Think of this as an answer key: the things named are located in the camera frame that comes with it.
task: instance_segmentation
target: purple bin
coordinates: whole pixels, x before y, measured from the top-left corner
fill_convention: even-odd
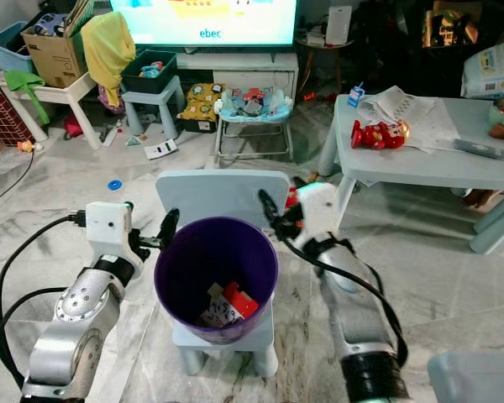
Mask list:
[[[155,289],[162,306],[198,337],[230,344],[258,323],[277,277],[275,250],[259,229],[236,218],[211,217],[185,226],[160,254]],[[214,282],[225,287],[231,281],[258,302],[258,310],[223,328],[196,326],[195,321],[209,307],[209,287]]]

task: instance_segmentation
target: television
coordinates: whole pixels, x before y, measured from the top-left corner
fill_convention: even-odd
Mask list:
[[[136,44],[285,46],[297,0],[110,0]]]

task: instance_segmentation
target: green cloth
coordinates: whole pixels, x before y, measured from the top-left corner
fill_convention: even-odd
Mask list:
[[[25,90],[32,102],[34,103],[35,109],[44,124],[50,122],[49,115],[43,109],[39,103],[39,99],[35,96],[32,91],[34,86],[44,86],[45,80],[35,74],[28,73],[27,71],[21,70],[10,70],[6,71],[6,82],[8,84],[9,91]]]

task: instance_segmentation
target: baby bouncer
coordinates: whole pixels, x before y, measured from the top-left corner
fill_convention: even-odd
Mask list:
[[[293,109],[293,101],[277,88],[228,89],[222,98],[215,103],[215,113],[218,115],[217,139],[215,142],[214,164],[219,165],[220,159],[237,157],[259,157],[264,155],[289,154],[293,159],[293,141],[288,118]],[[230,124],[244,126],[265,125],[272,128],[266,133],[229,133]],[[281,136],[285,148],[277,151],[252,153],[223,153],[223,139],[242,139],[250,137]]]

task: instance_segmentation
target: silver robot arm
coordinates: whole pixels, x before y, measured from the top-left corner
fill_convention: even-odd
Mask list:
[[[392,323],[389,326],[387,320],[399,328],[396,314],[382,295],[379,275],[357,259],[347,239],[339,240],[334,235],[334,192],[334,186],[326,183],[304,186],[298,190],[298,204],[282,216],[264,191],[260,191],[259,198],[276,236],[299,257],[322,269],[321,293],[328,306],[349,400],[411,401],[400,374],[406,345],[402,338],[396,345],[390,332]],[[340,270],[359,284],[342,276]]]
[[[22,388],[25,402],[84,401],[92,387],[102,346],[119,319],[125,287],[137,278],[150,251],[163,249],[176,230],[172,211],[157,238],[132,229],[131,203],[91,203],[86,209],[87,238],[93,261],[55,303],[51,324],[29,358]]]

